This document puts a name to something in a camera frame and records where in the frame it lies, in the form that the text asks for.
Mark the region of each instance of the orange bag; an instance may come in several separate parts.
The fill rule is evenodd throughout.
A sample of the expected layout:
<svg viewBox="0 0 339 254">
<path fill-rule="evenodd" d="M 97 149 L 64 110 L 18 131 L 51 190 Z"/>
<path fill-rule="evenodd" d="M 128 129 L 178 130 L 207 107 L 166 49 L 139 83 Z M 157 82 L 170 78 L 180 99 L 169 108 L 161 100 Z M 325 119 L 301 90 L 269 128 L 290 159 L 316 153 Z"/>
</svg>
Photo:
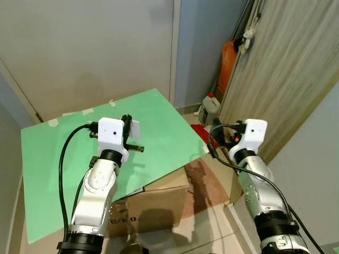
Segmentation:
<svg viewBox="0 0 339 254">
<path fill-rule="evenodd" d="M 237 58 L 237 52 L 234 50 L 233 42 L 234 41 L 227 42 L 222 48 L 221 72 L 218 87 L 223 93 L 226 91 L 226 86 L 231 76 L 235 59 Z"/>
</svg>

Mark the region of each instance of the plastic jug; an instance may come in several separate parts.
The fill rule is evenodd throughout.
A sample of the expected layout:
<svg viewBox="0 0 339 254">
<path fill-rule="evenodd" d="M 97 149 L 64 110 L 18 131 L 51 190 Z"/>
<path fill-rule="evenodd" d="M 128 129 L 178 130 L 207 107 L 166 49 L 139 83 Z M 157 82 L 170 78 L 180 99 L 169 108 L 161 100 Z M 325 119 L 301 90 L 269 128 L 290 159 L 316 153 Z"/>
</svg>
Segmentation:
<svg viewBox="0 0 339 254">
<path fill-rule="evenodd" d="M 199 120 L 204 125 L 213 125 L 213 119 L 217 117 L 218 110 L 220 108 L 220 103 L 214 97 L 214 93 L 209 93 L 202 100 L 201 111 L 199 114 Z"/>
</svg>

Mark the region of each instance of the white wall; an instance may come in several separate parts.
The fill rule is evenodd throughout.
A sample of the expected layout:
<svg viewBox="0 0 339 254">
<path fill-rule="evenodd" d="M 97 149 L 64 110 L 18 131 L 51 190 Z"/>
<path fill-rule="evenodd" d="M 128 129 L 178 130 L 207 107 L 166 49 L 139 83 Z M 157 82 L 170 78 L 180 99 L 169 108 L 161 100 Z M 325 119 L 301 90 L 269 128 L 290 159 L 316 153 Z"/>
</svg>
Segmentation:
<svg viewBox="0 0 339 254">
<path fill-rule="evenodd" d="M 202 101 L 246 2 L 181 0 L 175 107 Z"/>
<path fill-rule="evenodd" d="M 10 88 L 4 77 L 0 74 L 0 102 L 16 120 L 21 128 L 34 125 L 35 122 L 27 109 Z"/>
<path fill-rule="evenodd" d="M 339 83 L 269 165 L 287 201 L 321 245 L 339 240 L 338 100 Z"/>
<path fill-rule="evenodd" d="M 0 253 L 6 253 L 8 236 L 22 172 L 20 126 L 0 103 Z"/>
</svg>

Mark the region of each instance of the green board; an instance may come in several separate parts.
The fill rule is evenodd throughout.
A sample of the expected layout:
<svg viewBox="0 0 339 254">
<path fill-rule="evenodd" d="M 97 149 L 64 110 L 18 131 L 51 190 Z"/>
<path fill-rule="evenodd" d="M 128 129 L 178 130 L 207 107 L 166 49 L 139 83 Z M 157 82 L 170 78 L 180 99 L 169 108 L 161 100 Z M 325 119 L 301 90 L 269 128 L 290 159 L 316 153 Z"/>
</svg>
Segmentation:
<svg viewBox="0 0 339 254">
<path fill-rule="evenodd" d="M 150 90 L 57 119 L 57 126 L 41 123 L 21 132 L 26 227 L 28 242 L 33 243 L 63 227 L 58 196 L 58 163 L 68 135 L 76 127 L 102 117 L 120 119 L 130 114 L 140 122 L 145 152 L 130 151 L 118 177 L 114 200 L 124 197 L 201 157 L 204 142 L 156 90 Z M 81 130 L 68 145 L 64 161 L 64 196 L 68 219 L 80 179 L 88 170 L 92 156 L 97 156 L 98 143 Z"/>
</svg>

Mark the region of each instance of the tiled floor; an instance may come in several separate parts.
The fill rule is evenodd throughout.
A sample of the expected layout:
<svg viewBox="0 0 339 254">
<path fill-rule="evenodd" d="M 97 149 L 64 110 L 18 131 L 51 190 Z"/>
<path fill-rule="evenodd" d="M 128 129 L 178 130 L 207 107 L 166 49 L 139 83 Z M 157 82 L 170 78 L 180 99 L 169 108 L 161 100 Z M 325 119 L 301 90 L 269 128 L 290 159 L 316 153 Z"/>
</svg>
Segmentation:
<svg viewBox="0 0 339 254">
<path fill-rule="evenodd" d="M 193 114 L 183 117 L 190 124 L 199 123 Z M 209 154 L 202 159 L 218 177 L 231 199 L 238 196 L 240 188 L 233 171 L 213 160 Z M 150 250 L 151 254 L 243 254 L 223 208 L 223 204 L 217 205 L 193 217 L 182 219 L 180 225 L 172 230 L 139 234 L 138 240 Z M 28 245 L 24 226 L 20 254 L 56 253 L 56 244 L 61 241 L 62 236 L 63 231 L 60 230 Z M 125 242 L 126 237 L 105 239 L 102 253 L 119 253 Z"/>
</svg>

